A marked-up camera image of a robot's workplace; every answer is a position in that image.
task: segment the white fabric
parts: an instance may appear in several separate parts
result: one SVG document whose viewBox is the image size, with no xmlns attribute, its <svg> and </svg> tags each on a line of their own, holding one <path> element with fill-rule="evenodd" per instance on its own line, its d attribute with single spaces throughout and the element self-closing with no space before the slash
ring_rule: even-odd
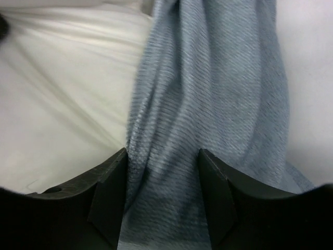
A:
<svg viewBox="0 0 333 250">
<path fill-rule="evenodd" d="M 287 158 L 316 185 L 333 183 L 332 24 L 332 0 L 277 0 L 290 95 Z"/>
<path fill-rule="evenodd" d="M 0 1 L 11 26 L 0 44 L 0 186 L 43 192 L 125 146 L 151 20 L 134 1 L 23 9 Z"/>
<path fill-rule="evenodd" d="M 140 9 L 147 0 L 0 0 L 0 7 L 92 7 L 103 4 Z"/>
</svg>

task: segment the gray towel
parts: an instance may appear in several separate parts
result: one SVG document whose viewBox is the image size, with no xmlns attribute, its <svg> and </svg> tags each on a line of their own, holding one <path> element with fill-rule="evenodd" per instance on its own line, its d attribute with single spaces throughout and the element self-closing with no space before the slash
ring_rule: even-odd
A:
<svg viewBox="0 0 333 250">
<path fill-rule="evenodd" d="M 275 1 L 157 0 L 153 17 L 129 119 L 119 249 L 210 249 L 198 149 L 274 187 L 312 187 L 285 162 Z"/>
</svg>

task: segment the black object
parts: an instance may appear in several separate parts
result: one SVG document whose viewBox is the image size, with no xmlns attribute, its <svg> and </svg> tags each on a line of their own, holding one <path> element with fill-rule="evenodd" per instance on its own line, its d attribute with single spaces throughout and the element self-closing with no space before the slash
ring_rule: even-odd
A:
<svg viewBox="0 0 333 250">
<path fill-rule="evenodd" d="M 213 250 L 332 248 L 333 185 L 291 194 L 205 150 L 198 167 Z"/>
<path fill-rule="evenodd" d="M 127 153 L 43 194 L 0 189 L 1 249 L 117 249 L 125 203 Z"/>
<path fill-rule="evenodd" d="M 198 168 L 213 250 L 331 249 L 332 185 L 291 194 L 205 150 L 199 152 Z M 122 149 L 43 194 L 0 189 L 2 249 L 116 250 L 126 172 Z"/>
<path fill-rule="evenodd" d="M 0 15 L 0 41 L 3 38 L 5 38 L 8 33 L 9 33 L 9 24 L 3 18 L 3 16 Z"/>
</svg>

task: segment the fabric fold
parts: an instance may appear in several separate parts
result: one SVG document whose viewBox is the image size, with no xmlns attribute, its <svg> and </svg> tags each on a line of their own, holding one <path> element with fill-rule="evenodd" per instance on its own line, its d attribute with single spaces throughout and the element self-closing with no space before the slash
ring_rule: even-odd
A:
<svg viewBox="0 0 333 250">
<path fill-rule="evenodd" d="M 0 186 L 41 193 L 126 145 L 151 17 L 124 3 L 2 4 L 10 32 L 0 43 Z"/>
<path fill-rule="evenodd" d="M 288 88 L 275 12 L 268 0 L 156 1 L 128 124 L 120 250 L 210 249 L 200 148 L 268 185 L 312 188 L 286 164 Z"/>
</svg>

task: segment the white surface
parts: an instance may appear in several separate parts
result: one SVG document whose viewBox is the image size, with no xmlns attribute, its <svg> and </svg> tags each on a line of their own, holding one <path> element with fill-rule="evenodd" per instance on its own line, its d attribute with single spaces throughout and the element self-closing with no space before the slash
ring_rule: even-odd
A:
<svg viewBox="0 0 333 250">
<path fill-rule="evenodd" d="M 104 4 L 140 9 L 147 0 L 0 0 L 0 7 L 93 7 Z"/>
<path fill-rule="evenodd" d="M 288 160 L 316 185 L 333 182 L 333 1 L 277 0 L 290 93 Z"/>
<path fill-rule="evenodd" d="M 151 23 L 130 7 L 0 8 L 11 26 L 0 45 L 1 186 L 43 192 L 125 146 Z"/>
</svg>

